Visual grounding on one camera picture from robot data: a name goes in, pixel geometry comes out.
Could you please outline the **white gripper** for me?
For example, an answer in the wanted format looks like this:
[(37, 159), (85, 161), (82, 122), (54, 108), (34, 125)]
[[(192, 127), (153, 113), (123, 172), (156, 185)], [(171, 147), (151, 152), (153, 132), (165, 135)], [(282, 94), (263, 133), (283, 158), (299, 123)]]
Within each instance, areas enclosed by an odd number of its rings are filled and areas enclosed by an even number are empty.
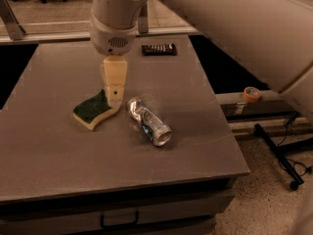
[(94, 15), (91, 15), (91, 42), (100, 54), (107, 56), (101, 62), (100, 73), (110, 103), (123, 100), (127, 61), (120, 55), (124, 55), (131, 50), (135, 34), (135, 26), (127, 29), (116, 29), (107, 26)]

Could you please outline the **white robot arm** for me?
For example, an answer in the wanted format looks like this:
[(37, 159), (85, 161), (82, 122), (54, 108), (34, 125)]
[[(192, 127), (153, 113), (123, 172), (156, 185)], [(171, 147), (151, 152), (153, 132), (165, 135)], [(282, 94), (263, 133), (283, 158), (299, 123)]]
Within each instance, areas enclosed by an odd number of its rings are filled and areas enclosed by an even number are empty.
[[(159, 0), (313, 122), (313, 10), (294, 0)], [(91, 41), (123, 55), (147, 0), (93, 0)]]

